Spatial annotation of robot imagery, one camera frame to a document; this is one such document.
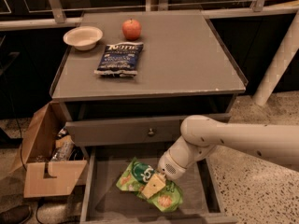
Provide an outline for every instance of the green chip bag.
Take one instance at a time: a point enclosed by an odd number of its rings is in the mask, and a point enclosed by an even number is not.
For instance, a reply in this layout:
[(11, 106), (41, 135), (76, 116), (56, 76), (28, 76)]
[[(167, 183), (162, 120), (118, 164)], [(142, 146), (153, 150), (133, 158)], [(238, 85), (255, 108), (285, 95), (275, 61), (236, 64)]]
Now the green chip bag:
[(150, 178), (157, 172), (146, 163), (133, 158), (116, 186), (122, 191), (133, 192), (138, 198), (155, 205), (162, 212), (173, 212), (183, 202), (182, 191), (173, 181), (166, 180), (165, 187), (148, 199), (141, 193)]

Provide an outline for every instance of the white bowl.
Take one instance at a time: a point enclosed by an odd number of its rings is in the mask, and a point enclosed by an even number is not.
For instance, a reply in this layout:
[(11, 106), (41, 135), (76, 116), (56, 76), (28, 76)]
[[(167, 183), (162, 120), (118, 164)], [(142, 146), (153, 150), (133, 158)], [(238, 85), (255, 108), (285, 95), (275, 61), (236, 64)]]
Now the white bowl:
[(92, 26), (79, 26), (64, 34), (64, 42), (79, 50), (93, 49), (103, 32)]

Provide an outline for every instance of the terrazzo floor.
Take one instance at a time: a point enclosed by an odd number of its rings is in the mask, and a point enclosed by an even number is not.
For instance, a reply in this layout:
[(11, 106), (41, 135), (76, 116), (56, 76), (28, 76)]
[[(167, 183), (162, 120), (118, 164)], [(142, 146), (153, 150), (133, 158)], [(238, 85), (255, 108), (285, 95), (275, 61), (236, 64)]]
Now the terrazzo floor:
[[(263, 107), (255, 105), (249, 96), (237, 97), (230, 122), (299, 125), (299, 92), (272, 94)], [(19, 119), (22, 136), (30, 119)], [(0, 127), (11, 137), (20, 137), (15, 120), (0, 120)], [(25, 171), (9, 173), (16, 146), (0, 146), (0, 212), (21, 203), (32, 206), (28, 220), (36, 224), (38, 199), (23, 198)], [(227, 216), (238, 224), (299, 223), (299, 167), (283, 167), (228, 147), (217, 147), (209, 157), (222, 206)], [(43, 223), (79, 220), (83, 187), (67, 197), (46, 198), (38, 210)]]

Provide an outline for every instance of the drawer front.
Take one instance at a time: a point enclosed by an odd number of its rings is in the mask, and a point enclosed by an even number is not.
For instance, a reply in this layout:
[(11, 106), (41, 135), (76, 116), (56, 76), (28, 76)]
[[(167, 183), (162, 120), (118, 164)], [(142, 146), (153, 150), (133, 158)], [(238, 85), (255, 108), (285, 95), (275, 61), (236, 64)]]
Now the drawer front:
[(67, 122), (76, 146), (105, 146), (175, 141), (186, 117), (101, 119)]

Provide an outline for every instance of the robotic hand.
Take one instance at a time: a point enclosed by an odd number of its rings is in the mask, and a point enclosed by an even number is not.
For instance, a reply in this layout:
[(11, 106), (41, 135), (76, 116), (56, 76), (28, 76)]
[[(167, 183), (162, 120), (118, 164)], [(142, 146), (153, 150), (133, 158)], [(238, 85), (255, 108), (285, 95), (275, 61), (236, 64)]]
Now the robotic hand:
[(299, 158), (299, 127), (287, 125), (231, 124), (205, 116), (189, 116), (181, 124), (181, 137), (160, 158), (158, 171), (169, 180), (180, 178), (196, 161), (217, 145), (265, 157)]

